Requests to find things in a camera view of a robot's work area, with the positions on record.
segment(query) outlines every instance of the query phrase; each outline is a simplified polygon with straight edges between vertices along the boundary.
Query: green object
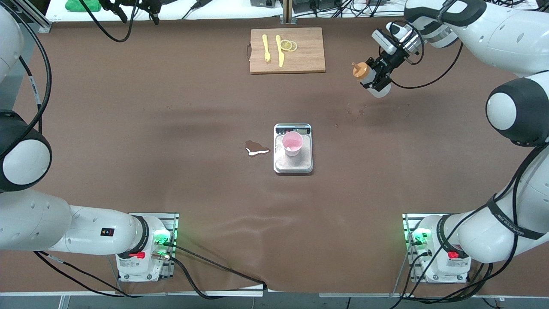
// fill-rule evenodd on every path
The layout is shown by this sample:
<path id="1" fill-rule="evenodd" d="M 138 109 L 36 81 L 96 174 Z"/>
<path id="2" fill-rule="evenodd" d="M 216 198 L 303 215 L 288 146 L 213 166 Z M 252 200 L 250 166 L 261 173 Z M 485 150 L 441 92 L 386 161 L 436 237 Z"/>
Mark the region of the green object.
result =
<path id="1" fill-rule="evenodd" d="M 84 0 L 84 3 L 92 12 L 99 12 L 101 10 L 99 0 Z M 67 0 L 67 3 L 65 3 L 65 9 L 69 12 L 86 12 L 79 0 Z"/>

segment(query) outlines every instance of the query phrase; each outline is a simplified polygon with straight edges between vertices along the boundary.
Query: water droplet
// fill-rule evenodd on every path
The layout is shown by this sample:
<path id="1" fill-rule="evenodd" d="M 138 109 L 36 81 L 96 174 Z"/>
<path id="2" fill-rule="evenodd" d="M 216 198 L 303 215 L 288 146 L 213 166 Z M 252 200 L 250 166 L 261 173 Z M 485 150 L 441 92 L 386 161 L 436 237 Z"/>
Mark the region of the water droplet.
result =
<path id="1" fill-rule="evenodd" d="M 248 156 L 255 157 L 257 155 L 264 155 L 265 153 L 271 152 L 271 150 L 267 147 L 263 147 L 261 144 L 252 142 L 252 141 L 246 141 L 244 144 L 244 147 L 248 151 Z"/>

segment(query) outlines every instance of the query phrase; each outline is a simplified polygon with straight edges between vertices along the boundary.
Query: red button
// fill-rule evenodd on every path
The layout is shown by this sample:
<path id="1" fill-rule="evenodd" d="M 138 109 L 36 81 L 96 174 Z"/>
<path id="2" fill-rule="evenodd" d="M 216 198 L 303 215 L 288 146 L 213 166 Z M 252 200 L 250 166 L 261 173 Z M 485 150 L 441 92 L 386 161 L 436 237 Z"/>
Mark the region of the red button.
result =
<path id="1" fill-rule="evenodd" d="M 136 256 L 137 258 L 145 258 L 145 252 L 130 253 L 129 256 Z"/>
<path id="2" fill-rule="evenodd" d="M 457 252 L 450 251 L 450 252 L 448 252 L 448 257 L 449 257 L 449 258 L 459 258 L 460 255 L 459 255 L 459 253 L 457 253 Z"/>

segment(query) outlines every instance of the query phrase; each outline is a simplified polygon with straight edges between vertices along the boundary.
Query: orange wooden cap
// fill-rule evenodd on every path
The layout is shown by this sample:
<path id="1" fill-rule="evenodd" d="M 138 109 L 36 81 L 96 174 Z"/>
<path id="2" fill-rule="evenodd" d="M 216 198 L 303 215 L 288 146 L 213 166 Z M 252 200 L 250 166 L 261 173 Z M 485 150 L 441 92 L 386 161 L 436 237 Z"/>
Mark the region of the orange wooden cap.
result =
<path id="1" fill-rule="evenodd" d="M 365 62 L 351 63 L 353 66 L 352 74 L 357 80 L 365 78 L 370 73 L 370 67 Z"/>

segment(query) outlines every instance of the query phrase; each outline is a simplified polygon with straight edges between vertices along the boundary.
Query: pink cup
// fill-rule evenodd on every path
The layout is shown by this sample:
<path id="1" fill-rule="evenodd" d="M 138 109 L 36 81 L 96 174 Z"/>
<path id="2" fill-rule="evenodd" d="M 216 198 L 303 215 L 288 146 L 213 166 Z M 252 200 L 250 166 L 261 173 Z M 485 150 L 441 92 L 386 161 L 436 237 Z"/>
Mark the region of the pink cup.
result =
<path id="1" fill-rule="evenodd" d="M 287 132 L 282 136 L 282 147 L 287 155 L 296 156 L 303 147 L 303 136 L 295 131 Z"/>

